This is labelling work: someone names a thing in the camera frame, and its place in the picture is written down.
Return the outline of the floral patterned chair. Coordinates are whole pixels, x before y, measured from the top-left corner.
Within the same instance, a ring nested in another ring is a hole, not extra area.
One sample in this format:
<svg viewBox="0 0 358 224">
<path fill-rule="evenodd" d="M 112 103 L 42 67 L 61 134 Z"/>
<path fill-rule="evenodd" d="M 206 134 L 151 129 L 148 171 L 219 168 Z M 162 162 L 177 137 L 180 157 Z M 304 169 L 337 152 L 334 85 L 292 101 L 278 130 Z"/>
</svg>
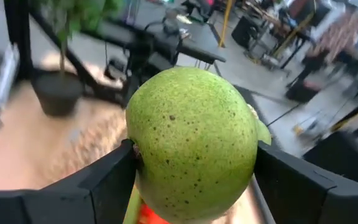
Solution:
<svg viewBox="0 0 358 224">
<path fill-rule="evenodd" d="M 324 61 L 331 63 L 342 50 L 354 45 L 357 34 L 358 12 L 345 12 L 324 31 L 317 44 L 309 49 L 307 55 L 316 56 L 328 50 L 329 53 Z"/>
</svg>

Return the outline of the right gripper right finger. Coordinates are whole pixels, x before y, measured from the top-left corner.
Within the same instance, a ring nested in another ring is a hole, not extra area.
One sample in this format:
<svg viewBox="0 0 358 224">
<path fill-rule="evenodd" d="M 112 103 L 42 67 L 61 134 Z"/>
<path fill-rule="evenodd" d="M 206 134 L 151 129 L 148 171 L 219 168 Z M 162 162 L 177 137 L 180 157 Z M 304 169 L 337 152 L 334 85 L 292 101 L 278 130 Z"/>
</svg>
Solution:
<svg viewBox="0 0 358 224">
<path fill-rule="evenodd" d="M 358 182 L 264 142 L 255 177 L 276 224 L 358 224 Z"/>
</svg>

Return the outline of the black side desk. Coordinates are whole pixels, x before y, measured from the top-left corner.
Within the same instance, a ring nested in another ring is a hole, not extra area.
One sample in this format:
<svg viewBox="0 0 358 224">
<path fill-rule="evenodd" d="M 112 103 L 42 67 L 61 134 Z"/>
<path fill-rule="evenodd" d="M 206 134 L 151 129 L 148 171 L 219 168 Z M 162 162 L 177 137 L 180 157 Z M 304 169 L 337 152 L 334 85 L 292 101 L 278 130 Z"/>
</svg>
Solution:
<svg viewBox="0 0 358 224">
<path fill-rule="evenodd" d="M 158 44 L 173 45 L 176 39 L 165 38 L 161 25 L 150 26 L 144 30 L 147 24 L 161 21 L 165 12 L 166 9 L 162 5 L 140 0 L 140 9 L 133 25 L 114 19 L 105 19 L 99 24 L 97 30 L 90 32 L 89 35 L 127 49 L 134 48 L 136 40 L 142 36 L 150 37 Z M 190 31 L 190 37 L 178 44 L 177 50 L 180 53 L 210 64 L 215 61 L 226 62 L 209 25 L 196 22 L 192 24 L 179 23 L 179 25 Z"/>
</svg>

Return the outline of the potted green plant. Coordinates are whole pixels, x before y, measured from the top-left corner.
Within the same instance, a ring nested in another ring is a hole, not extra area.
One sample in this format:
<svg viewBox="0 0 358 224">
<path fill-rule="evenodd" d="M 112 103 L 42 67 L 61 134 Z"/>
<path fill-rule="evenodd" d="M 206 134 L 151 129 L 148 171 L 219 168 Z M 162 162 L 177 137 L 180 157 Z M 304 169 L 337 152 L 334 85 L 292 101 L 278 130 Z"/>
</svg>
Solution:
<svg viewBox="0 0 358 224">
<path fill-rule="evenodd" d="M 34 67 L 32 61 L 29 17 L 34 18 L 47 37 L 49 37 L 57 47 L 60 46 L 60 41 L 53 33 L 52 26 L 47 24 L 41 14 L 29 4 L 29 0 L 4 0 L 4 9 L 9 40 L 11 43 L 16 44 L 19 49 L 21 60 L 21 64 L 19 65 L 19 78 L 30 80 L 32 84 L 34 70 L 41 68 Z M 74 66 L 75 72 L 71 73 L 76 74 L 84 84 L 82 96 L 119 105 L 115 100 L 116 93 L 119 89 L 98 83 L 70 49 L 67 49 L 66 59 Z"/>
</svg>

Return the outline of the speckled green pear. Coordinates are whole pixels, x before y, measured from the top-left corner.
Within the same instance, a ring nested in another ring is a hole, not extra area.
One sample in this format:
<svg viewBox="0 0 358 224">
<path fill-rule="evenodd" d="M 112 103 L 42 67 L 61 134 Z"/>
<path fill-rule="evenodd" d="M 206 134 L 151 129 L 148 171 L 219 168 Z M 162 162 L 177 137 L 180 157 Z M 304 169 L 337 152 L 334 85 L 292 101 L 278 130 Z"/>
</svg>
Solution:
<svg viewBox="0 0 358 224">
<path fill-rule="evenodd" d="M 136 186 L 169 224 L 208 224 L 246 190 L 269 129 L 222 77 L 174 67 L 147 80 L 126 109 L 139 150 Z"/>
</svg>

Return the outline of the yellow pole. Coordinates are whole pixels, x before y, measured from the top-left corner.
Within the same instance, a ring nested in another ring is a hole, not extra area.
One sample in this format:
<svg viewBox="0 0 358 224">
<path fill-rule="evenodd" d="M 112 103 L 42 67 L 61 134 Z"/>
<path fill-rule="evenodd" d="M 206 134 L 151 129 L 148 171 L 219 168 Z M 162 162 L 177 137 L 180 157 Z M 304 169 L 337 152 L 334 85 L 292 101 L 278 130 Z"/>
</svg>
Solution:
<svg viewBox="0 0 358 224">
<path fill-rule="evenodd" d="M 219 47 L 222 47 L 224 44 L 225 36 L 226 36 L 226 29 L 227 29 L 227 23 L 229 20 L 230 11 L 233 5 L 234 0 L 227 0 L 226 2 L 226 10 L 224 13 L 224 21 L 223 21 L 223 28 L 220 35 L 220 41 L 219 41 Z"/>
</svg>

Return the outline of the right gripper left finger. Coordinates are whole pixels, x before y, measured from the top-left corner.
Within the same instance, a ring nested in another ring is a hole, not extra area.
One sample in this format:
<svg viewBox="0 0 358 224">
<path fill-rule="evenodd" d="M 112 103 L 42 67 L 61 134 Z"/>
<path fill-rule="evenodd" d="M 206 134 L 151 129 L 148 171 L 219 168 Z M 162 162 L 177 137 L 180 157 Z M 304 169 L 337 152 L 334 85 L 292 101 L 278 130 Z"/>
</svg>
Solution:
<svg viewBox="0 0 358 224">
<path fill-rule="evenodd" d="M 40 190 L 0 191 L 0 224 L 122 224 L 135 180 L 132 141 Z"/>
</svg>

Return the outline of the black plant pot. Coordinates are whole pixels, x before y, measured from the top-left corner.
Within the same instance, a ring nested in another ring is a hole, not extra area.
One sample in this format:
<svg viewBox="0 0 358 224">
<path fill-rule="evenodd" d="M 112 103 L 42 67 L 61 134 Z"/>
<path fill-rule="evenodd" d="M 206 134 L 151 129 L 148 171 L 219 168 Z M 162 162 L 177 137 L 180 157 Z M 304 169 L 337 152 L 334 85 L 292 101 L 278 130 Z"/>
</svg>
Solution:
<svg viewBox="0 0 358 224">
<path fill-rule="evenodd" d="M 70 116 L 81 98 L 84 84 L 76 74 L 59 70 L 34 70 L 32 86 L 43 112 L 51 117 Z"/>
</svg>

